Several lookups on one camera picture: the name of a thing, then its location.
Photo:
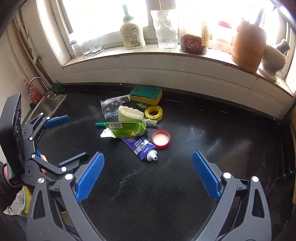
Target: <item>red bottle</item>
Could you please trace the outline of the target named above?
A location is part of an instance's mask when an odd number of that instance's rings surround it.
[[[24,80],[24,82],[25,82],[26,90],[27,90],[28,83],[26,82],[26,80]],[[30,95],[29,99],[34,104],[38,104],[39,101],[42,99],[42,95],[33,86],[29,87],[29,95]]]

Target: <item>label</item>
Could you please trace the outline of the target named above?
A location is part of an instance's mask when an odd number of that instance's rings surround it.
[[[109,123],[109,128],[114,129],[114,128],[122,128],[121,123]]]
[[[138,29],[134,25],[121,27],[120,34],[123,40],[124,47],[134,48],[141,46],[138,40]]]
[[[138,147],[134,150],[134,153],[137,155],[148,143],[148,140],[141,142],[140,145],[138,145]]]
[[[34,104],[38,104],[42,99],[42,95],[32,86],[29,87],[29,95],[31,96],[31,100]]]
[[[208,46],[209,44],[209,29],[207,28],[207,22],[202,21],[202,46]]]

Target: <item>white plastic container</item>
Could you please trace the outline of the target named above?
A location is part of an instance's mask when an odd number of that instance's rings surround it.
[[[120,106],[118,108],[119,122],[140,122],[144,118],[144,113],[128,106]]]
[[[146,46],[143,27],[140,27],[128,14],[125,4],[122,5],[125,16],[123,17],[123,25],[120,27],[120,34],[125,49],[137,49]]]
[[[213,41],[214,41],[213,49],[218,49],[223,52],[229,53],[231,39],[232,39],[231,24],[224,21],[218,21],[215,31],[213,33]]]

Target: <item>toothpaste cap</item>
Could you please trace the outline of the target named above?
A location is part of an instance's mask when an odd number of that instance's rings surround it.
[[[147,154],[148,161],[156,161],[157,160],[157,151],[151,150]]]

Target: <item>black countertop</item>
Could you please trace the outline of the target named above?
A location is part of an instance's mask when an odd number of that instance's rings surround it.
[[[163,119],[156,128],[148,127],[145,136],[151,139],[156,129],[165,129],[171,141],[158,150],[157,161],[142,162],[120,139],[101,138],[103,129],[95,126],[105,122],[100,101],[133,87],[85,88],[67,91],[55,116],[69,115],[70,122],[46,130],[38,149],[55,165],[84,151],[104,154],[103,171],[82,206],[107,241],[193,238],[215,203],[192,166],[197,149],[236,178],[258,176],[268,199],[273,237],[283,228],[291,215],[294,188],[292,179],[276,181],[282,148],[290,148],[282,145],[281,136],[290,135],[284,124],[192,93],[164,91],[159,102]],[[135,102],[127,105],[136,107]]]

